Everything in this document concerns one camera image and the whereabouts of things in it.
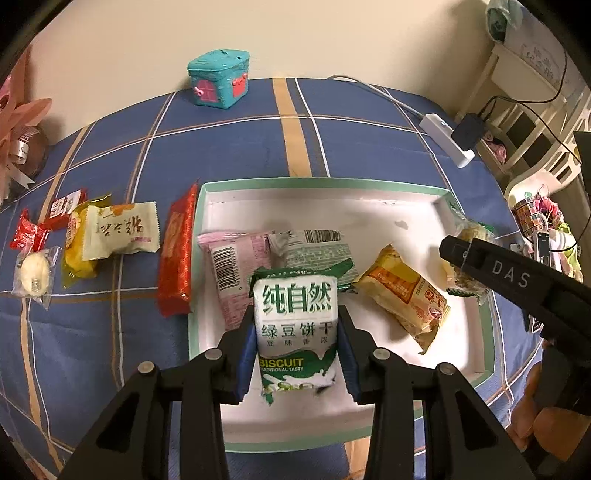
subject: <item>white snack package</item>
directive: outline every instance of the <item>white snack package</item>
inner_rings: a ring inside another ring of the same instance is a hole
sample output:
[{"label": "white snack package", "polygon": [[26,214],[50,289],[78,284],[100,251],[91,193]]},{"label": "white snack package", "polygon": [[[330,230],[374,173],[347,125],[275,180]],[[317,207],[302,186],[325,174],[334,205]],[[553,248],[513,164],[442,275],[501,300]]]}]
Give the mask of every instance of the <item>white snack package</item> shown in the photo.
[{"label": "white snack package", "polygon": [[30,245],[27,244],[17,256],[12,294],[24,299],[32,299],[47,310],[51,302],[60,250],[60,247],[51,247],[31,252]]},{"label": "white snack package", "polygon": [[[269,244],[286,268],[322,270],[351,258],[349,244],[337,230],[289,230],[269,235]],[[353,266],[337,279],[339,291],[349,288],[357,276]]]},{"label": "white snack package", "polygon": [[154,253],[159,248],[160,225],[155,202],[88,206],[82,260],[99,260],[113,253]]},{"label": "white snack package", "polygon": [[253,295],[262,393],[334,384],[336,278],[261,278]]}]

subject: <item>plastic-wrapped pastry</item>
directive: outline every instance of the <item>plastic-wrapped pastry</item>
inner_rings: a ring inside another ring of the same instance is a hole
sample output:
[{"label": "plastic-wrapped pastry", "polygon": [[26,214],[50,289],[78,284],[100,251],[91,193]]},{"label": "plastic-wrapped pastry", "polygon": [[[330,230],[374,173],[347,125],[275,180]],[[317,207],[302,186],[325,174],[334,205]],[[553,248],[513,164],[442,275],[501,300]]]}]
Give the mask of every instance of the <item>plastic-wrapped pastry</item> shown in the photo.
[{"label": "plastic-wrapped pastry", "polygon": [[45,248],[34,252],[29,242],[17,256],[12,281],[12,294],[36,301],[46,310],[51,301],[55,267],[60,247]]},{"label": "plastic-wrapped pastry", "polygon": [[[456,235],[459,239],[471,242],[473,238],[479,238],[480,240],[494,243],[495,235],[492,233],[491,227],[467,219],[455,208],[452,208],[452,213],[456,220]],[[456,297],[477,297],[478,302],[482,304],[488,294],[488,288],[478,280],[474,280],[470,275],[464,273],[459,267],[450,265],[445,260],[443,260],[443,269],[447,277],[447,293]]]},{"label": "plastic-wrapped pastry", "polygon": [[353,282],[393,314],[425,353],[449,313],[447,300],[402,261],[392,245],[382,248],[374,264]]}]

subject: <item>red candy wrapper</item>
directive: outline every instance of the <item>red candy wrapper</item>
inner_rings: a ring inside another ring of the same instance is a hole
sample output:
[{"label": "red candy wrapper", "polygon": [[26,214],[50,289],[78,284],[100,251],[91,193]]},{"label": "red candy wrapper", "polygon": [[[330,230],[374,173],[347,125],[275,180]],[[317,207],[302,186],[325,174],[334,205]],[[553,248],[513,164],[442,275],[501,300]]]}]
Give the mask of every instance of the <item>red candy wrapper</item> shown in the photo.
[{"label": "red candy wrapper", "polygon": [[158,272],[158,308],[163,316],[190,313],[191,245],[197,184],[170,207]]},{"label": "red candy wrapper", "polygon": [[68,226],[70,214],[86,201],[86,189],[76,190],[69,195],[55,200],[47,212],[47,218],[41,225],[48,230],[60,230]]},{"label": "red candy wrapper", "polygon": [[10,248],[21,249],[29,244],[31,245],[31,252],[37,252],[43,249],[48,235],[49,230],[41,225],[35,225],[29,220],[29,209],[25,208],[21,212],[17,231],[14,233],[12,242],[10,242]]}]

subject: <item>beige wall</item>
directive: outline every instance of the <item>beige wall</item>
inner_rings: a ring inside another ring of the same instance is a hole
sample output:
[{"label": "beige wall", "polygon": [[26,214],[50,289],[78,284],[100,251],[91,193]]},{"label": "beige wall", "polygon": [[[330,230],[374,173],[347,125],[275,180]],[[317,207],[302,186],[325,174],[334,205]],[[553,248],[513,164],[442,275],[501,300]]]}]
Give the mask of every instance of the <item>beige wall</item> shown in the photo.
[{"label": "beige wall", "polygon": [[492,47],[484,7],[483,0],[74,0],[34,41],[30,93],[54,99],[45,129],[56,141],[185,87],[186,65],[198,55],[238,48],[251,53],[252,78],[346,73],[454,113]]}]

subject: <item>snack package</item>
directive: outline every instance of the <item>snack package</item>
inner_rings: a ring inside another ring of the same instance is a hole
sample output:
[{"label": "snack package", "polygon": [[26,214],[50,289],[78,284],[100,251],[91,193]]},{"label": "snack package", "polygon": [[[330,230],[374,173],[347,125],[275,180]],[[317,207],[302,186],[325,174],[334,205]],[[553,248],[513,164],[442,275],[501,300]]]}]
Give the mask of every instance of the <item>snack package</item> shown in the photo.
[{"label": "snack package", "polygon": [[337,278],[348,258],[325,270],[258,268],[251,280],[262,395],[335,383]]},{"label": "snack package", "polygon": [[89,206],[107,207],[111,204],[111,196],[88,200],[78,205],[70,215],[66,231],[66,248],[61,259],[61,281],[68,288],[79,278],[96,277],[96,260],[82,260],[82,248],[86,230],[86,214]]},{"label": "snack package", "polygon": [[[490,243],[495,242],[492,227],[469,220],[453,206],[450,206],[450,208],[454,214],[456,236],[458,238],[467,242],[472,241],[473,238],[479,238]],[[474,280],[470,275],[462,272],[461,268],[451,265],[445,260],[442,261],[447,277],[447,293],[456,297],[477,297],[478,303],[482,304],[488,295],[489,289],[478,280]]]},{"label": "snack package", "polygon": [[32,252],[41,250],[45,245],[49,230],[41,225],[35,225],[29,220],[29,209],[25,208],[18,219],[17,231],[14,233],[10,248],[24,248],[27,244]]},{"label": "snack package", "polygon": [[100,260],[113,253],[154,253],[159,248],[156,202],[88,207],[82,260]]},{"label": "snack package", "polygon": [[[349,245],[336,230],[289,230],[269,235],[271,251],[282,257],[284,266],[319,270],[351,258]],[[339,291],[357,277],[355,265],[337,279]]]},{"label": "snack package", "polygon": [[48,230],[66,228],[74,209],[85,201],[86,189],[76,190],[65,197],[57,199],[51,204],[51,209],[47,212],[47,218],[41,225]]},{"label": "snack package", "polygon": [[164,317],[190,313],[191,245],[197,184],[170,207],[158,270],[158,308]]},{"label": "snack package", "polygon": [[248,297],[252,273],[258,267],[271,268],[267,233],[203,233],[197,243],[212,260],[226,330],[234,330],[252,303]]},{"label": "snack package", "polygon": [[433,343],[449,313],[443,295],[405,264],[392,245],[382,248],[374,264],[353,286],[392,313],[421,346],[421,354]]},{"label": "snack package", "polygon": [[33,244],[28,243],[17,256],[12,294],[34,300],[47,310],[51,302],[57,257],[61,249],[51,247],[33,251],[32,247]]}]

